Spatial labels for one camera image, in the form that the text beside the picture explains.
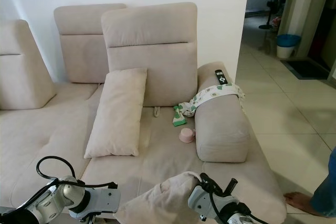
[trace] black remote control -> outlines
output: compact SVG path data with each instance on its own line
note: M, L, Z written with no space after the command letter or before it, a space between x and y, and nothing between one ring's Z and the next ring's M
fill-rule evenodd
M217 69L215 73L220 85L228 84L222 70Z

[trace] pink cup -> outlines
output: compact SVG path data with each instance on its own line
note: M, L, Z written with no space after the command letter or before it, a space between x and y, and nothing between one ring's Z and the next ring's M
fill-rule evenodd
M184 143L191 143L194 140L195 130L190 130L188 128L181 129L178 135L179 139Z

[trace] beige fabric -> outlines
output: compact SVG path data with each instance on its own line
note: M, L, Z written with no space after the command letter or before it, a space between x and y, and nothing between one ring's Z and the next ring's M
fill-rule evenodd
M60 35L68 79L103 83L109 72L103 35Z
M209 63L198 69L198 91L218 84L215 70L222 62ZM246 160L249 146L247 119L236 95L224 95L200 105L195 114L196 147L201 160L239 163Z
M147 69L140 68L106 75L84 158L111 154L138 156L146 78Z
M0 111L1 206L18 207L48 183L35 170L44 156L65 158L77 178L82 176L100 98L92 95L96 89L96 84L57 84L57 95L41 109ZM41 170L57 177L70 175L58 161L43 162Z
M169 178L119 207L115 217L121 224L196 223L199 214L188 207L188 199L198 181L193 172Z
M109 72L101 15L124 4L62 6L54 11L68 79L103 83Z
M0 109L43 107L55 95L55 87L28 23L2 23L0 45Z
M104 12L126 8L124 4L71 5L54 10L59 34L102 34L100 18Z
M174 106L197 90L193 3L127 8L102 17L110 71L148 69L144 106Z
M194 3L143 6L106 12L101 17L106 47L195 42Z
M147 68L144 106L174 106L197 91L194 43L108 48L110 71Z
M193 118L186 118L186 125L174 127L173 115L172 108L161 108L159 117L155 118L153 108L143 108L139 156L93 158L81 179L88 184L115 181L121 190L122 206L154 185L188 170L205 172L222 188L234 177L238 185L233 194L255 216L272 224L283 223L287 214L284 198L252 131L244 163L206 163L197 157L195 142L186 144L178 137L182 127L193 129Z

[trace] doormat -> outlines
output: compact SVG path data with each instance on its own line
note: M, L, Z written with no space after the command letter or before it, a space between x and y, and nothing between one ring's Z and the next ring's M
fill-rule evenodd
M282 60L289 71L299 80L326 80L328 71L309 60Z

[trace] bare foot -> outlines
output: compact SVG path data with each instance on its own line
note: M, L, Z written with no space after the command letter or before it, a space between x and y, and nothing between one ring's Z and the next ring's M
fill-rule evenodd
M298 192L284 194L284 197L286 199L287 204L295 208L298 208L304 212L307 212L311 215L323 217L320 213L316 212L310 205L311 197Z

